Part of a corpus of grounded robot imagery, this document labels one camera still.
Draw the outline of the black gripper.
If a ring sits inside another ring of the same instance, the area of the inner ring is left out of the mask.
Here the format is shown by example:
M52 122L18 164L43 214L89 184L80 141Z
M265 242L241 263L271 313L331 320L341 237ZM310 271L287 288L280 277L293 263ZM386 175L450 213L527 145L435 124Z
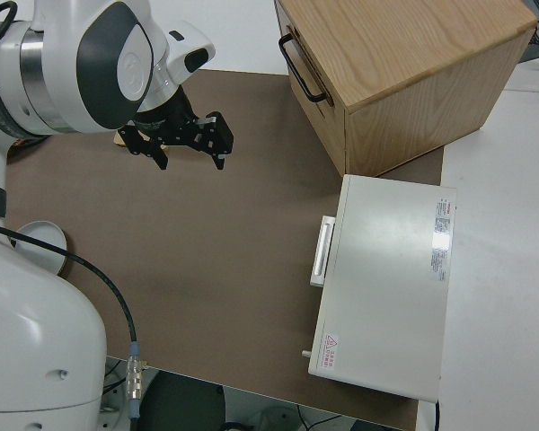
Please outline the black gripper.
M165 170L168 158L161 146L151 139L145 140L138 131L153 139L168 138L190 123L193 123L190 146L209 154L216 168L223 170L225 158L233 151L234 135L219 111L197 118L182 87L160 106L138 112L134 117L135 126L120 128L119 136L131 154L151 158L160 170Z

